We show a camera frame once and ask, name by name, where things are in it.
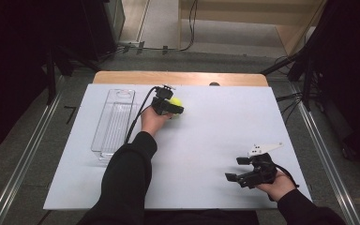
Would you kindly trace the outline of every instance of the yellow ball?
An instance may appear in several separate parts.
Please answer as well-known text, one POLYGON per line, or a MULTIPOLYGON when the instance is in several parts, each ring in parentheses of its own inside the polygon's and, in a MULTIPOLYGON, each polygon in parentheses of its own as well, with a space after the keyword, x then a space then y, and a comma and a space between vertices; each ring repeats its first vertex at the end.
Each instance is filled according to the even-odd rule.
POLYGON ((172 105, 176 105, 176 106, 182 106, 181 100, 179 98, 177 98, 177 97, 172 97, 169 100, 169 103, 171 103, 172 105))

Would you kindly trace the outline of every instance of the gray carpet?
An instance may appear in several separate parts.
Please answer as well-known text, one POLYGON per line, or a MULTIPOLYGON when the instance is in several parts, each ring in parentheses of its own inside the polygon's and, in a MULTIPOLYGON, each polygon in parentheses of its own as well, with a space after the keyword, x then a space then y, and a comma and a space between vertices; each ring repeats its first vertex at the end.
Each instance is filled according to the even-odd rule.
MULTIPOLYGON (((273 65, 275 60, 267 57, 195 52, 169 52, 162 55, 160 51, 143 51, 141 54, 136 54, 136 51, 130 50, 127 53, 118 53, 114 58, 109 58, 101 63, 100 66, 104 70, 257 73, 273 65)), ((38 224, 45 215, 46 211, 42 209, 42 206, 74 121, 72 118, 67 124, 71 110, 66 109, 65 106, 79 107, 86 86, 93 81, 93 78, 92 70, 79 67, 73 76, 67 79, 52 121, 41 140, 22 186, 7 212, 4 224, 38 224)), ((291 93, 290 84, 280 73, 269 75, 268 81, 276 96, 286 96, 291 93)), ((44 92, 34 101, 0 145, 0 192, 31 138, 38 119, 45 109, 46 99, 47 94, 44 92)), ((283 109, 290 103, 290 101, 280 102, 279 108, 283 109)), ((332 151, 331 154, 338 169, 344 175, 348 190, 352 197, 359 201, 356 207, 360 214, 360 162, 352 162, 343 158, 336 135, 324 114, 315 107, 313 107, 313 112, 316 114, 318 125, 322 129, 326 144, 332 151)), ((319 206, 329 206, 342 215, 338 200, 298 110, 295 110, 290 116, 287 129, 302 172, 310 187, 313 201, 319 206)), ((53 211, 46 217, 43 224, 74 224, 83 213, 53 211)), ((258 216, 261 224, 286 224, 278 210, 259 210, 258 216)))

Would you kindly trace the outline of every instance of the transparent plastic tray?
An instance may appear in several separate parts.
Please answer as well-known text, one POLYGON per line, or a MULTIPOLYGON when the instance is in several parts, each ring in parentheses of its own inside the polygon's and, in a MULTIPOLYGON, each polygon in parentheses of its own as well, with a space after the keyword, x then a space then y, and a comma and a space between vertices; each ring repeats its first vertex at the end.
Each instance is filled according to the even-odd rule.
POLYGON ((109 91, 92 143, 92 151, 99 160, 109 161, 124 144, 130 124, 136 116, 134 97, 134 90, 109 91))

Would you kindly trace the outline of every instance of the hand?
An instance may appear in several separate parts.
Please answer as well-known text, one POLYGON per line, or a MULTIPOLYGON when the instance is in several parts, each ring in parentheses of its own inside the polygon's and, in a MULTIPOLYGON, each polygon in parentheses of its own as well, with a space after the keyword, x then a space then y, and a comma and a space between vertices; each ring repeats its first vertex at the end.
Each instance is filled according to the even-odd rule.
POLYGON ((148 132, 151 136, 155 136, 165 122, 172 118, 172 113, 158 115, 154 109, 149 106, 142 112, 142 131, 148 132))
POLYGON ((261 184, 256 188, 266 192, 271 198, 278 202, 284 195, 296 189, 291 179, 283 172, 278 171, 273 184, 261 184))

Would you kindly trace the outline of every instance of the metal track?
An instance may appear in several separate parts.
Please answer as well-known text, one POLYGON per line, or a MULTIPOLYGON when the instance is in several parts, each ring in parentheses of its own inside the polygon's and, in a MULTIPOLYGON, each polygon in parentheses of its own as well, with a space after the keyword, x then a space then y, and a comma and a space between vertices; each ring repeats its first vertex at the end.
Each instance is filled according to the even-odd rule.
POLYGON ((30 141, 25 147, 24 152, 22 153, 22 157, 19 160, 19 163, 16 166, 13 174, 8 180, 1 196, 0 196, 0 224, 3 223, 6 214, 8 213, 8 209, 14 201, 14 198, 22 184, 22 181, 25 177, 25 174, 28 171, 29 165, 34 158, 36 151, 38 150, 38 146, 40 140, 42 139, 47 126, 49 125, 54 111, 57 107, 58 102, 63 93, 64 85, 66 81, 63 76, 60 76, 59 81, 57 83, 57 95, 52 101, 50 106, 47 106, 45 111, 37 123, 37 127, 34 130, 33 135, 31 136, 30 141))
MULTIPOLYGON (((291 88, 294 93, 300 93, 300 89, 297 84, 291 82, 291 88)), ((347 223, 351 225, 359 225, 360 217, 355 210, 353 200, 350 197, 350 194, 338 173, 335 162, 332 160, 332 157, 326 148, 323 137, 317 128, 311 112, 308 112, 303 104, 299 104, 298 107, 306 123, 312 141, 314 142, 314 145, 317 149, 317 153, 320 156, 321 163, 329 178, 329 182, 332 185, 332 189, 335 191, 338 203, 340 204, 347 223)))

